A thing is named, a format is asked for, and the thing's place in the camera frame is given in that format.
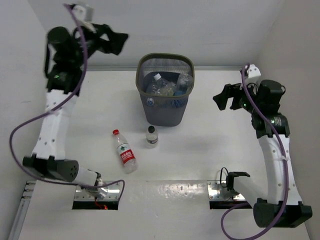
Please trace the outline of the clear bottle blue cap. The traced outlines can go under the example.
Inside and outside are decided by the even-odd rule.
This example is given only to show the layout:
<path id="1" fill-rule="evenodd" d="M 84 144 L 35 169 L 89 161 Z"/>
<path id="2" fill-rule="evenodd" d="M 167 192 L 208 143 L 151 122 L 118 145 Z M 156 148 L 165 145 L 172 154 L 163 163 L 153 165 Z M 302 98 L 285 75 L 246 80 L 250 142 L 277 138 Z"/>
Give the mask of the clear bottle blue cap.
<path id="1" fill-rule="evenodd" d="M 155 94 L 163 97 L 172 97 L 176 91 L 176 84 L 164 79 L 159 73 L 153 76 L 156 83 Z"/>
<path id="2" fill-rule="evenodd" d="M 155 83 L 151 83 L 148 85 L 148 87 L 146 88 L 145 93 L 149 94 L 149 95 L 157 95 L 158 93 L 158 86 Z"/>

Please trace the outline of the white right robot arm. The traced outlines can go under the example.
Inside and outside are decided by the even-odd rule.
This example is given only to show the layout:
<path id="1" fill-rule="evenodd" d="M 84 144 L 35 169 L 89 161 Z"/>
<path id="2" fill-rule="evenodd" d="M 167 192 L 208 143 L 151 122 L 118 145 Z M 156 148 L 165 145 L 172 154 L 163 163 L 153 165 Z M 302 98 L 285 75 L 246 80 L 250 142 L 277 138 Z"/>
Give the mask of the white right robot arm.
<path id="1" fill-rule="evenodd" d="M 267 175 L 267 193 L 258 187 L 246 172 L 229 172 L 226 189 L 242 194 L 253 208 L 255 223 L 266 228 L 279 213 L 285 193 L 288 194 L 283 213 L 275 223 L 276 228 L 296 228 L 313 215 L 312 208 L 303 204 L 297 190 L 291 165 L 289 145 L 290 128 L 287 118 L 279 112 L 280 100 L 286 89 L 274 80 L 262 80 L 259 85 L 250 83 L 247 90 L 252 100 L 267 118 L 264 121 L 248 100 L 241 84 L 226 84 L 222 92 L 213 97 L 218 108 L 244 109 L 251 114 L 251 124 L 262 149 Z"/>

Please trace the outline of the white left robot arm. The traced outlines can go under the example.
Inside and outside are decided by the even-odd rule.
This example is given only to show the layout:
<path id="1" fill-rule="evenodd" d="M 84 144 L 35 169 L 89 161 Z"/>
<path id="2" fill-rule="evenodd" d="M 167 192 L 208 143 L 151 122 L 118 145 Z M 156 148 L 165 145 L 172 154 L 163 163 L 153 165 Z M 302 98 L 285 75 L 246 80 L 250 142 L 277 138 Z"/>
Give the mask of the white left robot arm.
<path id="1" fill-rule="evenodd" d="M 127 33 L 114 32 L 106 24 L 94 24 L 94 30 L 81 27 L 84 38 L 58 26 L 47 33 L 47 46 L 55 49 L 54 65 L 49 68 L 50 51 L 46 51 L 44 73 L 47 78 L 45 117 L 37 143 L 22 165 L 39 178 L 96 187 L 100 174 L 83 168 L 76 160 L 66 159 L 65 143 L 70 117 L 83 82 L 83 47 L 90 57 L 96 51 L 119 55 L 129 38 Z"/>

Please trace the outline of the blue label water bottle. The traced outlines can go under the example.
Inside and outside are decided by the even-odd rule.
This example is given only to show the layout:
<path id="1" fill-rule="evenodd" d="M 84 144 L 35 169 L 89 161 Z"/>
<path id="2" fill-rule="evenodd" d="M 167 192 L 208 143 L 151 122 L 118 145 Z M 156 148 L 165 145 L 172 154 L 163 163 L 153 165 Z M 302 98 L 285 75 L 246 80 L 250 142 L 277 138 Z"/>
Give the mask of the blue label water bottle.
<path id="1" fill-rule="evenodd" d="M 154 98 L 147 98 L 147 100 L 146 100 L 146 105 L 148 106 L 148 107 L 154 107 L 155 106 L 155 99 Z"/>

